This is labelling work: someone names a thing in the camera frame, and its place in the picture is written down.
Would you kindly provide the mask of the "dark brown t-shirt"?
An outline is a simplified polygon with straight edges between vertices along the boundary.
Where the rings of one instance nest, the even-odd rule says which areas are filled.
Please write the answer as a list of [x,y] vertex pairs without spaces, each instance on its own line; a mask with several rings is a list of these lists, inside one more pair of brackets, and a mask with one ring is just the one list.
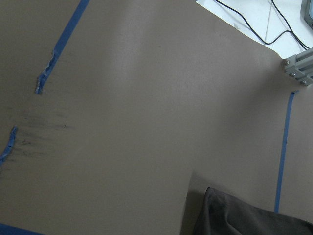
[[294,217],[254,207],[208,187],[194,235],[311,235],[313,225]]

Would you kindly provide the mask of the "aluminium frame post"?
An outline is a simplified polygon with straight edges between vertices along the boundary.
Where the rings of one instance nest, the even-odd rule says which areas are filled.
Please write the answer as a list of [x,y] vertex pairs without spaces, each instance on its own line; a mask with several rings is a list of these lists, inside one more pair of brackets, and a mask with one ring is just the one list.
[[284,73],[301,85],[309,86],[313,83],[312,48],[284,59],[282,65]]

